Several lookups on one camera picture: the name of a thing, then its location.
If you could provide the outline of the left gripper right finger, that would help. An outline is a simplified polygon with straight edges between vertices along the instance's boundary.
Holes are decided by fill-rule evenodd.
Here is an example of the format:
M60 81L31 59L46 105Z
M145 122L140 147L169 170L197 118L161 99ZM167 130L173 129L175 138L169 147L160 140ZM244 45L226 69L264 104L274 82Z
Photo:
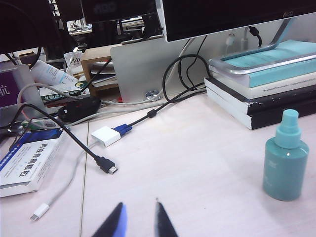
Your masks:
M178 237L163 204L158 198L156 198L154 233L156 237Z

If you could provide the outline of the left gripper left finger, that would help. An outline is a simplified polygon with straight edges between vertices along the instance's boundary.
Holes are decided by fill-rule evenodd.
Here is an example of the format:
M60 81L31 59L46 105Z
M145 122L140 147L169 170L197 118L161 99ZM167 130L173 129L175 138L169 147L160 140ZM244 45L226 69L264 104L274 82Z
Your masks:
M124 237L127 230L126 205L120 202L101 226L92 235L93 237Z

